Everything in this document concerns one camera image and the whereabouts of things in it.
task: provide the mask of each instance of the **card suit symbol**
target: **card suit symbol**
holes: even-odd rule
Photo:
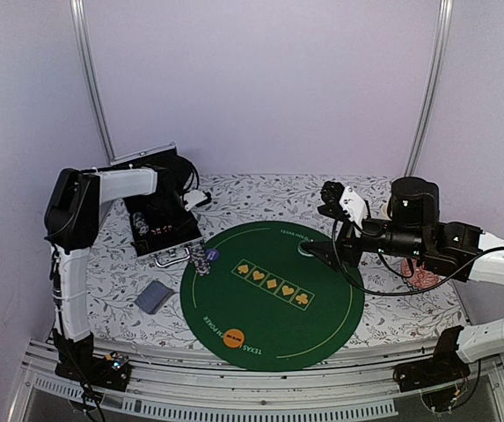
[[[253,279],[256,281],[263,279],[265,276],[264,273],[260,273],[258,270],[253,272]]]
[[[284,296],[292,295],[293,293],[295,293],[295,290],[289,286],[283,286],[282,290]]]
[[[308,303],[308,296],[305,295],[304,293],[301,293],[299,296],[295,298],[297,302],[299,302],[301,305],[305,305]]]

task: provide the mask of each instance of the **floral pattern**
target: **floral pattern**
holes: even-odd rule
[[[319,191],[326,180],[352,186],[377,214],[388,200],[391,186],[391,179],[384,177],[203,176],[201,189],[210,192],[213,201],[194,213],[205,239],[238,224],[265,220],[295,222],[329,236],[332,221],[317,212]],[[152,258],[137,258],[130,242],[127,210],[117,200],[91,249],[87,269],[88,315],[96,337],[147,346],[203,349],[187,326],[179,302],[179,284],[186,264],[158,269]],[[389,262],[399,270],[400,259],[389,258]],[[360,271],[370,289],[413,288],[389,273],[373,255],[363,255]],[[152,280],[160,280],[176,292],[156,315],[145,314],[134,304]],[[362,320],[344,347],[436,338],[442,330],[459,324],[465,324],[464,314],[449,283],[423,295],[367,295]]]

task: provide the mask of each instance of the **stack of poker chips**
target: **stack of poker chips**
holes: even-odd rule
[[[202,244],[194,244],[189,247],[191,253],[191,262],[195,265],[195,271],[200,275],[207,275],[210,273],[210,264],[208,263],[207,256]]]

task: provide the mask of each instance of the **silver handle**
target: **silver handle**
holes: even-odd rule
[[[158,268],[167,268],[168,266],[172,266],[172,265],[178,264],[180,262],[188,261],[191,258],[191,252],[189,251],[189,248],[185,248],[185,254],[186,254],[186,257],[174,259],[173,261],[167,262],[165,264],[160,264],[160,261],[159,261],[157,255],[154,255],[154,262],[156,263],[156,266]]]

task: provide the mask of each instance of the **poker mat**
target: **poker mat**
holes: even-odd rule
[[[187,266],[181,308],[216,356],[253,371],[291,371],[326,359],[353,335],[364,294],[300,249],[327,241],[290,222],[253,222],[205,244],[210,274]],[[362,285],[359,270],[348,268]]]

